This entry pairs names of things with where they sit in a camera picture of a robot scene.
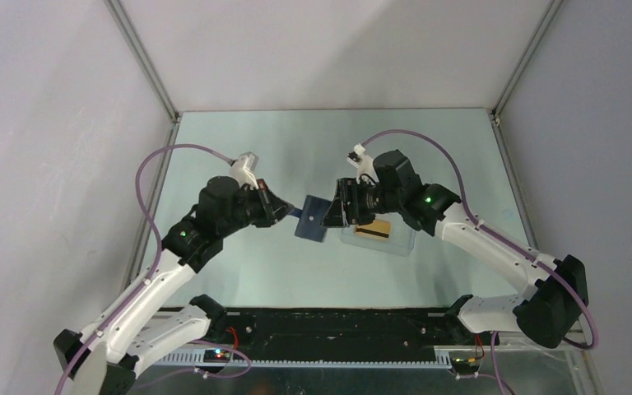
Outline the blue leather card holder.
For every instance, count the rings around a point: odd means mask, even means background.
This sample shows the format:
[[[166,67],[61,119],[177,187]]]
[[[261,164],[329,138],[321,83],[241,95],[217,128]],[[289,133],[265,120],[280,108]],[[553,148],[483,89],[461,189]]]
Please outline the blue leather card holder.
[[[294,208],[290,213],[298,222],[294,236],[308,241],[322,243],[326,238],[327,228],[322,226],[323,218],[332,202],[313,195],[307,195],[301,208]]]

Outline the gold card with black stripe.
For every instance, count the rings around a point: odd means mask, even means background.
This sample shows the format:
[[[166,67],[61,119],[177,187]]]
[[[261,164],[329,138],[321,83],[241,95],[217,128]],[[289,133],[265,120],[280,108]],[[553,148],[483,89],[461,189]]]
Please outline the gold card with black stripe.
[[[377,220],[366,225],[357,225],[354,235],[363,238],[388,240],[392,234],[392,224],[389,221]]]

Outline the clear plastic tray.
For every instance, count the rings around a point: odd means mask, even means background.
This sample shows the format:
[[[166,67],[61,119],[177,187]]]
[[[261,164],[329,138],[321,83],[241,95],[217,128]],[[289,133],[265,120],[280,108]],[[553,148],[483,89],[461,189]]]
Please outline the clear plastic tray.
[[[414,249],[416,232],[398,217],[378,216],[371,224],[343,228],[339,237],[344,244],[407,257]]]

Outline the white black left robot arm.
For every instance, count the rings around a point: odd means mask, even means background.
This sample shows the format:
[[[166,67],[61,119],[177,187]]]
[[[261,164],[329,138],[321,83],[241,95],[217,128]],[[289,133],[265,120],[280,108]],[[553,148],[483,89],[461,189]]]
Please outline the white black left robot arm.
[[[225,309],[208,295],[192,299],[163,323],[149,322],[222,251],[226,238],[251,225],[271,227],[293,209],[263,179],[254,187],[230,176],[210,179],[190,212],[157,238],[153,263],[115,302],[81,331],[57,335],[53,345],[63,375],[55,392],[71,379],[84,394],[125,394],[142,373],[181,346],[223,339]]]

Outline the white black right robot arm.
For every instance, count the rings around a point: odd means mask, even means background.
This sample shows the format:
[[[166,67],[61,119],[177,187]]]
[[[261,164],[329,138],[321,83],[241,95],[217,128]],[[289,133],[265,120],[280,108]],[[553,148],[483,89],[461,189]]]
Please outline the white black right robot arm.
[[[579,259],[538,252],[486,225],[468,213],[455,192],[422,183],[399,150],[372,158],[358,145],[347,160],[356,176],[337,180],[324,227],[369,225],[382,215],[398,214],[412,230],[480,259],[515,289],[515,295],[460,297],[445,323],[451,341],[466,344],[482,332],[520,332],[546,348],[567,341],[588,306],[586,270]]]

